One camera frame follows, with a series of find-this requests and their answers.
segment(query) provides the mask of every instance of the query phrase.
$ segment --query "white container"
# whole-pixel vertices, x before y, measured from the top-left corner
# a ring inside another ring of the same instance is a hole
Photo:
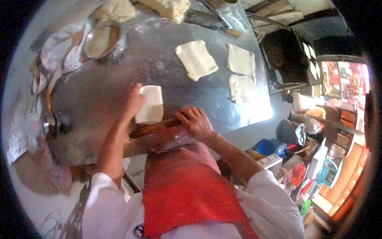
[[[320,172],[322,166],[324,165],[326,154],[328,152],[328,147],[325,147],[325,141],[326,138],[322,141],[320,149],[313,156],[312,162],[309,164],[309,168],[306,173],[307,179],[313,180],[316,178],[317,174]]]

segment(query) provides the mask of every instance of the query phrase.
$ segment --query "rolling pin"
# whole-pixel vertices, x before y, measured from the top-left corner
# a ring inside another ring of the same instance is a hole
[[[167,128],[171,128],[177,125],[181,125],[181,122],[173,117],[165,121],[161,121],[151,125],[138,126],[132,130],[129,134],[130,138],[139,138],[153,133],[159,133]]]

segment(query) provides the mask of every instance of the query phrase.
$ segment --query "floor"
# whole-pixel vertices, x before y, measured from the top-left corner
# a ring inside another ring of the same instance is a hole
[[[97,4],[101,1],[93,0],[85,2],[86,4]],[[12,81],[13,84],[25,83],[24,76],[28,74],[28,63],[37,54],[36,52],[31,52],[29,47],[41,32],[57,19],[57,16],[65,13],[65,11],[76,6],[76,4],[77,1],[73,0],[61,0],[60,7],[57,7],[57,2],[55,1],[47,1],[45,3],[42,7],[43,9],[30,23],[29,29],[33,29],[33,31],[26,31],[18,45],[11,66],[11,70],[17,69],[17,71],[8,76],[9,81]],[[223,135],[223,137],[243,150],[250,148],[262,138],[275,137],[277,124],[281,119],[288,116],[292,105],[283,102],[280,95],[273,96],[270,100],[274,112],[271,119],[238,129]],[[143,155],[129,159],[128,172],[140,186],[142,186],[143,182],[144,158],[145,156]],[[70,196],[57,194],[52,184],[44,181],[43,173],[34,174],[31,178],[22,170],[23,168],[39,170],[39,166],[34,165],[31,160],[28,160],[28,157],[18,160],[18,164],[20,167],[11,166],[9,168],[13,186],[25,212],[37,231],[44,238],[58,238],[61,231],[65,231],[66,234],[66,237],[63,238],[80,238],[78,230],[76,230],[78,229],[77,225],[70,221],[72,221],[73,217],[78,217],[79,212],[83,209],[84,195],[89,191],[87,187],[88,182],[84,182],[84,180],[74,182]]]

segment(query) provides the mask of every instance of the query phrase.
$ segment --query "metal table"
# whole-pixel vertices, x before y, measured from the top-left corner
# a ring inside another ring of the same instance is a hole
[[[201,2],[192,1],[191,8],[208,11]],[[162,87],[165,118],[183,106],[204,109],[213,128],[219,133],[254,124],[272,116],[268,83],[261,54],[252,26],[240,5],[224,16],[243,35],[233,35],[198,25],[174,24],[152,9],[137,4],[137,16],[123,24],[129,46],[117,64],[90,60],[73,73],[67,83],[58,83],[52,94],[52,108],[69,112],[73,130],[50,143],[53,156],[70,160],[72,165],[95,163],[100,146],[123,105],[131,83]],[[203,40],[219,69],[197,82],[187,72],[175,54],[178,45]],[[234,104],[230,100],[227,69],[227,43],[255,54],[257,101]],[[192,139],[185,133],[164,139],[149,135],[136,140],[133,156],[186,144]]]

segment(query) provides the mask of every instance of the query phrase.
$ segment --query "black bag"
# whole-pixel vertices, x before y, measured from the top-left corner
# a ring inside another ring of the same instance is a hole
[[[296,145],[305,145],[305,124],[296,123],[288,119],[283,119],[276,128],[276,137],[278,141],[292,143]]]

